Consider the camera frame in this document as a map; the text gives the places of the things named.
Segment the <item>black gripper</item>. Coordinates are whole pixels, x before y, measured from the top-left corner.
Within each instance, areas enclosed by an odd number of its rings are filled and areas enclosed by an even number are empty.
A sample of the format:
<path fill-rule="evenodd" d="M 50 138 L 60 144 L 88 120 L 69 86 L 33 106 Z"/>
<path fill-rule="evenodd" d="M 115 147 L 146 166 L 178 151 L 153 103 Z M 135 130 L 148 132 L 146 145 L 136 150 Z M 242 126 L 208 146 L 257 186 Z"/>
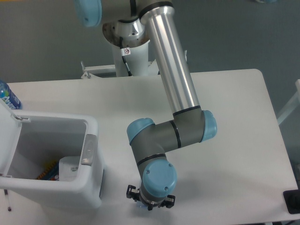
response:
<path fill-rule="evenodd" d="M 137 189 L 136 186 L 133 185 L 128 185 L 126 191 L 126 197 L 128 199 L 133 199 L 135 202 L 140 201 L 143 205 L 145 205 L 150 210 L 160 206 L 170 209 L 175 205 L 174 195 L 157 197 L 150 194 L 143 187 Z"/>

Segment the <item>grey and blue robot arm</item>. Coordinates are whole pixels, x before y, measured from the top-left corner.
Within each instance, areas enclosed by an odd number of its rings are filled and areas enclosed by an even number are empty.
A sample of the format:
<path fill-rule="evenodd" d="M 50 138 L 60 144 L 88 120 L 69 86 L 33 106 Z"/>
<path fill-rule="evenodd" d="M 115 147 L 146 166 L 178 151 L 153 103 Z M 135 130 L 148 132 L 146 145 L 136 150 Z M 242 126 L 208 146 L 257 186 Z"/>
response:
<path fill-rule="evenodd" d="M 101 26 L 107 42 L 120 54 L 125 74 L 137 76 L 129 55 L 135 47 L 151 43 L 166 99 L 168 120 L 156 123 L 140 118 L 127 127 L 127 138 L 140 176 L 129 185 L 126 197 L 148 210 L 172 208 L 178 175 L 167 153 L 212 139 L 217 122 L 200 106 L 175 25 L 170 0 L 76 0 L 77 16 L 86 27 Z"/>

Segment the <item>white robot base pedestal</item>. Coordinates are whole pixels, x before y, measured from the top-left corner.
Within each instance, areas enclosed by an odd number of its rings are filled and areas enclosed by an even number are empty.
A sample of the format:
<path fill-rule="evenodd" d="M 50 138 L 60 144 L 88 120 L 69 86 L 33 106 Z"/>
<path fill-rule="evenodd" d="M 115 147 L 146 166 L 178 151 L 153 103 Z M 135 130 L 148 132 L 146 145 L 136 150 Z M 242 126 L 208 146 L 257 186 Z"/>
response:
<path fill-rule="evenodd" d="M 115 73 L 117 77 L 159 75 L 157 61 L 149 61 L 150 39 L 138 18 L 105 23 L 102 31 L 111 45 L 114 64 L 86 67 L 82 62 L 82 79 L 107 73 Z"/>

